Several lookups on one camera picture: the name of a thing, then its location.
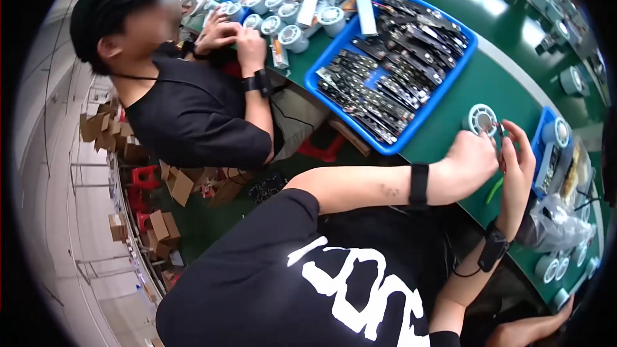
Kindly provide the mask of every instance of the black t-shirt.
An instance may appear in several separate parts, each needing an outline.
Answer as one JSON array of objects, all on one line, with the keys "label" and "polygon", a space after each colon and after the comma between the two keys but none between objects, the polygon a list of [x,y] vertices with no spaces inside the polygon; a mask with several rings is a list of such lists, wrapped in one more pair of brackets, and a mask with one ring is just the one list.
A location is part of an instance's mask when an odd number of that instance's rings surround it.
[{"label": "black t-shirt", "polygon": [[428,334],[410,267],[333,246],[311,194],[284,190],[186,268],[158,307],[174,346],[459,346]]},{"label": "black t-shirt", "polygon": [[[152,61],[159,80],[125,109],[142,145],[177,167],[258,169],[263,165],[270,154],[270,136],[244,120],[240,79],[197,62],[161,56]],[[274,120],[275,154],[282,144],[282,132]]]}]

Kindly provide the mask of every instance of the man's hand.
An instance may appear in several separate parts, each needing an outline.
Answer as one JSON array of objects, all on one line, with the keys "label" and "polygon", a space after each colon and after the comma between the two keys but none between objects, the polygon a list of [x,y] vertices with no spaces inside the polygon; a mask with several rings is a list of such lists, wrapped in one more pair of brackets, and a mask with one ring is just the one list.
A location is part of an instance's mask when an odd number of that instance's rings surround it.
[{"label": "man's hand", "polygon": [[495,145],[485,132],[460,131],[445,158],[430,167],[428,204],[455,203],[479,189],[497,171]]},{"label": "man's hand", "polygon": [[561,311],[552,316],[529,317],[500,324],[484,345],[485,347],[525,347],[554,334],[572,314],[574,295]]},{"label": "man's hand", "polygon": [[206,55],[212,50],[234,44],[240,29],[242,25],[228,22],[224,14],[213,14],[197,37],[195,52],[199,55]]},{"label": "man's hand", "polygon": [[242,68],[242,77],[255,75],[264,68],[266,61],[266,41],[255,29],[245,29],[242,26],[237,33],[237,60]]},{"label": "man's hand", "polygon": [[[504,193],[496,226],[511,242],[523,220],[536,170],[536,157],[523,129],[509,120],[503,120],[503,125],[510,134],[502,141],[505,163]],[[514,142],[518,142],[520,153],[516,152]]]}]

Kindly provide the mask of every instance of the assembly line table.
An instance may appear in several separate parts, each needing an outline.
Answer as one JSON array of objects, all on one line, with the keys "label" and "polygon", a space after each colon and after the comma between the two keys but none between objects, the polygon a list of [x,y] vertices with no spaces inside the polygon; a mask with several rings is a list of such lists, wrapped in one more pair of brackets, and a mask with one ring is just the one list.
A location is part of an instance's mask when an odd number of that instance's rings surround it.
[{"label": "assembly line table", "polygon": [[[569,46],[554,54],[536,54],[534,47],[544,36],[544,31],[550,30],[550,24],[529,3],[524,0],[425,1],[467,25],[481,40],[478,50],[463,72],[399,153],[407,161],[431,163],[443,158],[456,133],[461,129],[462,118],[477,103],[488,104],[500,119],[515,122],[525,130],[530,139],[535,133],[542,107],[547,104],[560,112],[573,129],[591,126],[604,120],[606,105],[593,83],[589,84],[590,96],[574,98],[566,96],[556,80],[562,70],[581,63]],[[330,42],[331,39],[325,32],[319,30],[310,38],[310,46],[305,52],[300,55],[289,53],[289,70],[274,69],[271,57],[268,57],[267,65],[304,87],[305,73]],[[513,76],[516,70],[524,72],[528,78]],[[529,80],[536,88],[539,86],[535,93],[531,89],[534,86],[528,83]],[[592,157],[592,165],[598,174],[595,180],[597,184],[600,174],[599,156]],[[495,175],[476,193],[459,202],[483,228],[486,228],[499,212],[500,191],[490,204],[484,203],[489,190],[499,177],[499,174]],[[589,221],[597,222],[598,231],[602,232],[604,224],[600,209],[591,209]],[[593,256],[601,256],[603,241],[603,235],[596,235],[587,252],[587,260]],[[585,262],[580,268],[571,266],[560,281],[543,284],[534,273],[541,254],[513,244],[509,255],[545,303],[550,303],[562,287],[570,291],[586,265]]]}]

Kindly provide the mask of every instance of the worker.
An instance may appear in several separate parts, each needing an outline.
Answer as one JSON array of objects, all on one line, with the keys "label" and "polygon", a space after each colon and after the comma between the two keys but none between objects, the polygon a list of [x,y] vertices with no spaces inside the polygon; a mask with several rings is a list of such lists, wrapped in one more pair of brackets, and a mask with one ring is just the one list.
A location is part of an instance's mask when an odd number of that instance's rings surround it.
[{"label": "worker", "polygon": [[[162,1],[79,0],[71,17],[77,57],[111,77],[139,142],[177,167],[258,169],[291,156],[327,108],[288,88],[270,98],[271,106],[261,94],[270,86],[265,41],[236,22],[212,27],[193,61],[153,56],[176,31]],[[233,43],[242,79],[207,64],[211,51]]]},{"label": "worker", "polygon": [[[425,209],[471,195],[499,166],[485,132],[459,132],[445,158],[430,165],[322,167],[295,176],[186,268],[158,306],[161,340],[166,347],[458,346],[465,309],[513,241],[534,175],[526,134],[503,125],[501,212],[489,240],[447,279],[430,321],[410,244],[395,245],[400,230],[386,206]],[[356,235],[344,242],[318,231],[320,215],[332,222],[340,212],[355,222]]]}]

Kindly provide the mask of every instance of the red plastic stool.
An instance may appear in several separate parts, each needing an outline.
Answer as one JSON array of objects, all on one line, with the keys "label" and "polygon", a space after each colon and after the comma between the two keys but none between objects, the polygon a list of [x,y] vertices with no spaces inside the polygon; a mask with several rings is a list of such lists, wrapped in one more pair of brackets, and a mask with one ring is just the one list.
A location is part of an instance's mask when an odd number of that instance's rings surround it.
[{"label": "red plastic stool", "polygon": [[131,208],[131,212],[143,212],[146,210],[146,205],[141,199],[141,189],[137,188],[134,185],[131,185],[127,188],[128,194],[128,205]]},{"label": "red plastic stool", "polygon": [[148,231],[148,228],[146,228],[146,221],[150,220],[150,214],[137,212],[136,215],[137,215],[137,227],[139,228],[139,231],[142,233],[146,233]]},{"label": "red plastic stool", "polygon": [[346,139],[340,133],[336,136],[334,141],[330,144],[327,149],[318,149],[314,147],[310,142],[310,136],[302,143],[300,148],[298,149],[298,153],[302,153],[305,156],[319,158],[323,162],[333,163],[336,161],[336,155],[338,154],[341,147],[345,143]]},{"label": "red plastic stool", "polygon": [[158,188],[159,183],[154,178],[154,171],[156,168],[158,168],[158,165],[136,167],[133,169],[133,185],[141,189]]}]

